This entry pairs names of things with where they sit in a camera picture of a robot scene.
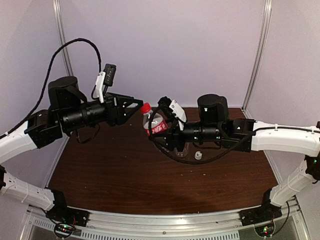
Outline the red-label cola bottle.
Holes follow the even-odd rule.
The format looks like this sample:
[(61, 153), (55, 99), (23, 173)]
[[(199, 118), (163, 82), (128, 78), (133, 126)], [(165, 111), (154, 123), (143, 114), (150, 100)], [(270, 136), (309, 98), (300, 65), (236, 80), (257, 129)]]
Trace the red-label cola bottle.
[[(143, 114), (143, 128), (145, 129), (148, 136), (150, 136), (149, 131), (149, 122), (151, 119), (153, 111), (150, 110)], [(156, 113), (151, 121), (151, 132), (152, 134), (158, 134), (166, 131), (168, 129), (168, 125), (165, 122), (163, 116), (159, 113)]]

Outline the clear plastic bottle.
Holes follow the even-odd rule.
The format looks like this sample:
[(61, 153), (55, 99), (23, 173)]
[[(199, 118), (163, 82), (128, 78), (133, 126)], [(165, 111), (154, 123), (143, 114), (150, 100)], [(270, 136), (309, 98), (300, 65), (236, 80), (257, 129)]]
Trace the clear plastic bottle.
[(184, 148), (182, 151), (179, 151), (177, 148), (175, 148), (174, 149), (174, 154), (178, 158), (185, 158), (189, 154), (189, 149), (188, 148)]

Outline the red bottle cap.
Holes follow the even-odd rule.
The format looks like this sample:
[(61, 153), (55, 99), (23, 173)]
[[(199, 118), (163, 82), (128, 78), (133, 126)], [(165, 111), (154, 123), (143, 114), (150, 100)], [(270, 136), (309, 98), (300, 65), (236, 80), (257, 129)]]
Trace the red bottle cap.
[(150, 106), (150, 104), (148, 102), (146, 102), (141, 108), (140, 108), (140, 112), (142, 114), (146, 114), (148, 112), (150, 112), (152, 110), (152, 107)]

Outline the white bottle cap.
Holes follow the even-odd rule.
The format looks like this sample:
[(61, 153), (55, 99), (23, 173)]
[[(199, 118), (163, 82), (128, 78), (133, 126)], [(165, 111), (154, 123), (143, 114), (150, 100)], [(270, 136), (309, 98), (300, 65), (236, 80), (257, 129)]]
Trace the white bottle cap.
[(202, 159), (202, 156), (203, 156), (203, 153), (201, 151), (196, 151), (195, 154), (194, 154), (194, 158), (197, 161), (200, 161)]

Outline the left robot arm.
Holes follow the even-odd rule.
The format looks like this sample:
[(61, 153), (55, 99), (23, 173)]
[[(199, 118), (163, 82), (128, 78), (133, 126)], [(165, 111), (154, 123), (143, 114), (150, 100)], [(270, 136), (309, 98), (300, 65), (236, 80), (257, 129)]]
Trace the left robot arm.
[[(117, 93), (105, 93), (99, 100), (88, 101), (74, 76), (50, 82), (48, 96), (49, 109), (32, 114), (16, 130), (1, 138), (1, 163), (21, 153), (41, 149), (63, 135), (71, 136), (84, 127), (99, 126), (102, 122), (110, 127), (123, 125), (143, 106), (142, 100)], [(61, 222), (72, 218), (61, 191), (38, 188), (14, 177), (3, 166), (0, 168), (0, 194), (41, 208)]]

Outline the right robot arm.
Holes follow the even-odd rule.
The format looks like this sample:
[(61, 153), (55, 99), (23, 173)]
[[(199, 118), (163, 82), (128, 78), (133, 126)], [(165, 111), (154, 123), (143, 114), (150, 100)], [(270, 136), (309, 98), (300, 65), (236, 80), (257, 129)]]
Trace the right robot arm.
[(158, 101), (155, 110), (144, 106), (144, 128), (149, 139), (165, 155), (182, 152), (187, 143), (214, 143), (225, 153), (231, 151), (280, 151), (304, 155), (296, 171), (267, 190), (261, 206), (252, 210), (266, 221), (294, 195), (320, 179), (320, 127), (287, 126), (255, 119), (230, 119), (227, 99), (205, 94), (197, 99), (199, 121), (189, 122), (184, 109), (168, 97)]

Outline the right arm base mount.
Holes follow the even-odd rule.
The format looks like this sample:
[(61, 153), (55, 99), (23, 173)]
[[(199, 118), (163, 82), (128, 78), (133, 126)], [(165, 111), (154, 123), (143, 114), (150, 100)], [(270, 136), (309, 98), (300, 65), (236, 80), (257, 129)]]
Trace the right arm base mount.
[(270, 194), (271, 189), (263, 194), (260, 206), (239, 212), (242, 226), (254, 225), (255, 233), (262, 238), (271, 237), (275, 233), (274, 220), (283, 215), (280, 206), (271, 204)]

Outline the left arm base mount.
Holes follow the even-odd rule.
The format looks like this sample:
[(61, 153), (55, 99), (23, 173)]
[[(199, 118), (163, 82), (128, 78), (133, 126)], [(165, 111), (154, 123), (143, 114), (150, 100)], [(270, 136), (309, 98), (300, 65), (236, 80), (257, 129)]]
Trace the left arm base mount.
[(51, 190), (53, 193), (53, 207), (45, 210), (45, 216), (53, 222), (53, 232), (59, 239), (70, 237), (76, 227), (86, 227), (90, 213), (86, 210), (76, 209), (67, 206), (64, 194), (58, 190)]

